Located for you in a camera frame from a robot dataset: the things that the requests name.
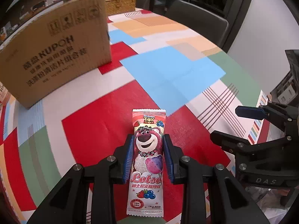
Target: colorful patterned tablecloth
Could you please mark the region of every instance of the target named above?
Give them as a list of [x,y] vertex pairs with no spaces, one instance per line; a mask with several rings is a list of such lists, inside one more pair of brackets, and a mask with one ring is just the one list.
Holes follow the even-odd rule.
[[[210,166],[222,163],[232,173],[234,156],[214,145],[210,133],[219,130],[252,144],[262,137],[262,121],[239,118],[234,110],[265,105],[266,95],[215,44],[146,10],[110,16],[107,22],[111,63],[60,87],[29,110],[13,96],[1,108],[1,183],[22,224],[73,164],[96,164],[124,143],[133,132],[132,109],[166,109],[165,133],[185,155]],[[171,185],[164,176],[164,217],[149,218],[149,223],[180,220],[183,186]],[[114,191],[118,223],[139,222],[140,217],[126,215],[128,184]],[[90,190],[88,212],[91,197]]]

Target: bear nose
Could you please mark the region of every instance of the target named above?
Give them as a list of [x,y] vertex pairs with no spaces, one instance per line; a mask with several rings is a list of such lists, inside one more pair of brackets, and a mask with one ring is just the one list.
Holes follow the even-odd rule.
[[144,134],[137,137],[140,142],[146,142],[151,138],[151,134]]

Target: red round badge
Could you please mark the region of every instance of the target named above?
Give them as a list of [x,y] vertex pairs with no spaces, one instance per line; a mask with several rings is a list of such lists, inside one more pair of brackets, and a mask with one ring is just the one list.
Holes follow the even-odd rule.
[[133,199],[130,201],[130,206],[134,209],[141,209],[144,207],[144,203],[140,199]]

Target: screw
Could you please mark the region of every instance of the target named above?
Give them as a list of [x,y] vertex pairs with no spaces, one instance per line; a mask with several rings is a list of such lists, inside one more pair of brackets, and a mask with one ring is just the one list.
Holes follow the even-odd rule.
[[218,164],[216,164],[216,168],[217,168],[218,170],[223,170],[223,169],[224,169],[224,166],[223,166],[221,163],[218,163]]
[[191,158],[189,156],[182,156],[182,161],[190,161]]
[[237,144],[237,147],[242,148],[244,145],[245,145],[244,143],[239,142],[239,143]]
[[75,171],[79,171],[81,168],[82,168],[82,165],[81,165],[81,164],[75,164],[75,165],[73,166],[73,169],[74,169]]
[[241,163],[239,165],[239,169],[241,169],[241,170],[246,170],[246,168],[247,168],[247,165],[245,163]]
[[107,157],[107,161],[115,161],[116,157],[111,155]]

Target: desk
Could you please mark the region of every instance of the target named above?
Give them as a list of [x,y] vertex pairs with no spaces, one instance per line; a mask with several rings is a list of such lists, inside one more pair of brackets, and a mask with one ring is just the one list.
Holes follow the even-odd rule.
[[[253,144],[259,138],[263,122],[239,118],[234,110],[265,105],[267,97],[215,44],[145,10],[113,15],[107,22],[111,63],[65,84],[29,110],[13,96],[1,108],[1,181],[22,223],[73,164],[96,164],[124,143],[133,132],[132,109],[166,109],[165,133],[174,145],[202,164],[222,163],[232,173],[233,155],[214,145],[210,132]],[[138,223],[126,215],[128,184],[114,191],[119,223]],[[171,185],[164,172],[164,218],[149,222],[178,216],[182,197],[183,186]]]

